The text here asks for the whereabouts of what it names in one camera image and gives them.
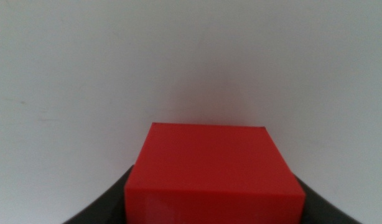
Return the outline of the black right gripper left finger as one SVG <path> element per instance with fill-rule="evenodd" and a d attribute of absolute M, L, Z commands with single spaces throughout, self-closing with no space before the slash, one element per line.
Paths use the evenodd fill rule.
<path fill-rule="evenodd" d="M 133 169 L 131 166 L 107 191 L 64 224 L 126 223 L 124 186 Z"/>

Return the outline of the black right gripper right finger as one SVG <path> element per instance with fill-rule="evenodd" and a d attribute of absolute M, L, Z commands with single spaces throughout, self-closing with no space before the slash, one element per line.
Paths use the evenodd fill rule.
<path fill-rule="evenodd" d="M 296 179 L 306 195 L 301 224 L 361 224 L 320 196 L 299 177 L 296 176 Z"/>

